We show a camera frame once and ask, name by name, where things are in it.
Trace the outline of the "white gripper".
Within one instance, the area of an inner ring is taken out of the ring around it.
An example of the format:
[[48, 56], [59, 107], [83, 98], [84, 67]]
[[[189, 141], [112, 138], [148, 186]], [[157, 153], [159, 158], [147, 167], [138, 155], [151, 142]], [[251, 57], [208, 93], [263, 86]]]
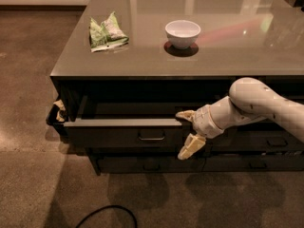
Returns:
[[198, 133], [198, 135], [188, 135], [184, 146], [178, 154], [179, 160], [187, 160], [201, 150], [206, 144], [205, 138], [214, 139], [223, 133], [223, 130], [219, 128], [212, 119], [209, 104], [196, 111], [180, 111], [176, 114], [176, 117], [192, 123], [194, 130]]

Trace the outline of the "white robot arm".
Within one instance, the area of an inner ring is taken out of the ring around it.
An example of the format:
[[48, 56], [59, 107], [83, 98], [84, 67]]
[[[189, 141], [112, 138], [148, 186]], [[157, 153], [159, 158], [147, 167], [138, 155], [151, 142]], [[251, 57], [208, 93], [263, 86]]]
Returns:
[[261, 81], [240, 78], [232, 83], [229, 94], [213, 104], [176, 114], [190, 122], [196, 134], [189, 134], [178, 155], [187, 160], [201, 150], [207, 139], [214, 139], [225, 129], [268, 119], [304, 142], [304, 105], [286, 99]]

